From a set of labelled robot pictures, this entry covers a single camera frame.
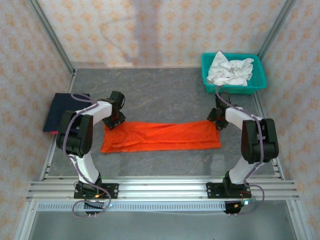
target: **white cloth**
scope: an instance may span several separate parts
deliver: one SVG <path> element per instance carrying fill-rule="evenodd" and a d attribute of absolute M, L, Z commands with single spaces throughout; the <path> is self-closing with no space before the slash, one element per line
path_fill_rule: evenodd
<path fill-rule="evenodd" d="M 248 86 L 247 81 L 252 77 L 252 58 L 245 60 L 231 60 L 218 52 L 211 64 L 206 81 L 213 85 L 238 85 Z"/>

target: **green plastic basket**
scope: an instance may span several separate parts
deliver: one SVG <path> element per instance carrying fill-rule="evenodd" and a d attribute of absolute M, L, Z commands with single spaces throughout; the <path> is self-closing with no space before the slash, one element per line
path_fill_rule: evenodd
<path fill-rule="evenodd" d="M 224 85 L 225 90 L 230 94 L 254 94 L 259 89 L 265 89 L 267 87 L 267 79 L 265 76 L 264 68 L 262 67 L 259 57 L 253 54 L 241 54 L 241 53 L 224 53 L 225 57 L 230 60 L 245 60 L 251 58 L 254 60 L 252 77 L 247 81 L 248 86 L 237 86 L 237 85 Z M 203 53 L 201 58 L 201 69 L 203 83 L 205 85 L 205 90 L 208 93 L 216 92 L 216 85 L 207 83 L 207 76 L 209 69 L 216 53 Z"/>

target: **purple cable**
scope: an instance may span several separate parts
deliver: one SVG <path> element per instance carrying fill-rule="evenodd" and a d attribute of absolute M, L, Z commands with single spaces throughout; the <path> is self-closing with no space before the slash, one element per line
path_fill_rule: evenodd
<path fill-rule="evenodd" d="M 241 108 L 238 108 L 234 105 L 232 105 L 231 103 L 227 102 L 226 100 L 224 100 L 220 94 L 219 94 L 219 88 L 222 88 L 223 91 L 225 92 L 225 88 L 223 86 L 219 86 L 217 85 L 215 87 L 215 93 L 216 95 L 218 96 L 218 98 L 226 105 L 228 105 L 229 107 L 235 109 L 235 110 L 238 110 L 246 115 L 248 115 L 250 118 L 252 118 L 253 120 L 255 120 L 256 124 L 257 124 L 257 127 L 258 127 L 258 134 L 259 134 L 259 143 L 260 143 L 260 161 L 254 166 L 254 168 L 245 176 L 244 178 L 244 185 L 246 187 L 256 187 L 256 188 L 259 188 L 262 192 L 262 200 L 261 200 L 261 204 L 258 205 L 257 207 L 255 207 L 253 210 L 251 211 L 248 211 L 248 212 L 242 212 L 242 213 L 238 213 L 238 214 L 234 214 L 235 216 L 237 215 L 244 215 L 244 214 L 249 214 L 249 213 L 252 213 L 253 211 L 257 210 L 258 208 L 260 208 L 264 201 L 265 201 L 265 191 L 263 190 L 263 188 L 259 185 L 256 185 L 256 184 L 249 184 L 247 181 L 248 179 L 251 177 L 252 174 L 255 173 L 255 171 L 259 168 L 259 166 L 264 162 L 264 143 L 263 143 L 263 136 L 262 136 L 262 130 L 261 130 L 261 126 L 260 126 L 260 123 L 259 123 L 259 120 L 256 118 L 256 116 L 254 116 L 253 114 L 250 114 L 249 112 L 241 109 Z"/>
<path fill-rule="evenodd" d="M 92 109 L 95 109 L 95 108 L 98 107 L 98 105 L 99 105 L 97 101 L 92 100 L 89 96 L 84 95 L 84 94 L 81 94 L 81 93 L 77 93 L 77 94 L 80 95 L 80 96 L 82 96 L 82 97 L 84 97 L 84 98 L 87 98 L 87 100 L 86 100 L 86 99 L 77 98 L 77 97 L 74 96 L 74 94 L 71 94 L 71 97 L 72 97 L 73 99 L 78 100 L 78 101 L 81 101 L 81 102 L 92 103 L 93 105 L 91 105 L 91 106 L 89 106 L 89 107 L 87 107 L 87 108 L 79 111 L 79 112 L 78 112 L 76 115 L 74 115 L 74 117 L 70 120 L 70 123 L 69 123 L 69 125 L 68 125 L 68 127 L 67 127 L 67 129 L 66 129 L 66 131 L 65 131 L 65 136 L 64 136 L 63 144 L 62 144 L 62 152 L 63 152 L 63 155 L 64 155 L 64 156 L 66 156 L 68 159 L 70 159 L 71 161 L 74 162 L 74 167 L 75 167 L 75 170 L 76 170 L 77 174 L 78 174 L 80 177 L 82 177 L 82 178 L 86 181 L 86 183 L 88 183 L 90 186 L 92 186 L 92 187 L 94 187 L 94 188 L 96 188 L 96 189 L 99 189 L 99 190 L 103 191 L 103 192 L 109 197 L 109 202 L 108 202 L 108 204 L 104 207 L 104 209 L 102 209 L 102 210 L 99 211 L 98 213 L 95 213 L 95 214 L 94 214 L 95 217 L 97 217 L 98 215 L 104 213 L 104 212 L 109 208 L 109 206 L 110 206 L 110 204 L 111 204 L 111 195 L 110 195 L 110 193 L 109 193 L 107 190 L 105 190 L 104 188 L 102 188 L 102 187 L 100 187 L 100 186 L 97 186 L 97 185 L 93 184 L 92 182 L 90 182 L 90 181 L 83 175 L 83 173 L 80 171 L 79 166 L 78 166 L 78 163 L 77 163 L 77 159 L 76 159 L 74 156 L 72 156 L 72 155 L 68 155 L 67 152 L 66 152 L 67 139 L 68 139 L 68 136 L 69 136 L 69 132 L 70 132 L 71 126 L 72 126 L 72 124 L 74 123 L 74 121 L 76 120 L 76 118 L 77 118 L 79 115 L 85 113 L 86 111 L 90 111 L 90 110 L 92 110 Z M 77 218 L 80 218 L 80 219 L 90 218 L 91 214 L 89 214 L 89 215 L 84 215 L 84 216 L 80 216 L 80 215 L 77 215 L 77 214 L 75 213 L 75 207 L 76 207 L 76 205 L 79 204 L 79 203 L 90 203 L 90 204 L 92 204 L 92 203 L 96 203 L 96 202 L 95 202 L 95 201 L 88 201 L 88 200 L 80 200 L 80 201 L 77 201 L 77 202 L 73 205 L 73 207 L 72 207 L 72 213 L 73 213 L 73 215 L 76 216 Z"/>

